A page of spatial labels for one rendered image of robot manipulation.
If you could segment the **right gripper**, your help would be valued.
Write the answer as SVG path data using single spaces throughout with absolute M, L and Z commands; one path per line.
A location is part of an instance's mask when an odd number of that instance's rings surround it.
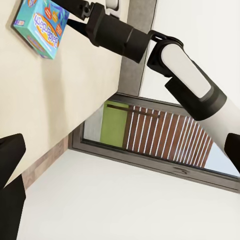
M 90 4 L 86 0 L 51 1 L 82 21 L 89 18 L 87 24 L 70 18 L 66 24 L 89 38 L 98 48 L 103 47 L 123 56 L 134 26 L 106 14 L 105 6 L 98 2 Z

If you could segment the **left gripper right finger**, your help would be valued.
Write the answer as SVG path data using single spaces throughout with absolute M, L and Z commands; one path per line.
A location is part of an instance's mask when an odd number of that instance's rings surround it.
M 240 135 L 235 133 L 229 133 L 225 145 L 224 151 L 240 173 Z

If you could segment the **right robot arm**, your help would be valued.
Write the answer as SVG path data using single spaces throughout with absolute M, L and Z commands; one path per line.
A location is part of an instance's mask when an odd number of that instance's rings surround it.
M 185 53 L 184 43 L 174 36 L 150 30 L 148 34 L 122 21 L 122 0 L 91 4 L 86 0 L 51 0 L 82 21 L 68 19 L 67 25 L 106 48 L 140 63 L 149 41 L 156 42 L 147 66 L 171 78 L 164 86 L 198 125 L 224 151 L 229 133 L 240 135 L 240 109 Z

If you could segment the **board game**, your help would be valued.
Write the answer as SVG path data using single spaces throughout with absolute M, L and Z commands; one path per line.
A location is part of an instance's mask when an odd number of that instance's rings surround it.
M 23 0 L 13 26 L 43 58 L 54 60 L 70 14 L 51 0 Z

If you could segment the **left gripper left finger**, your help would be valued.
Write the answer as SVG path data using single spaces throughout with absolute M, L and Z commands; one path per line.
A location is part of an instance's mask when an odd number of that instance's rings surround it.
M 22 133 L 0 138 L 0 193 L 26 153 Z

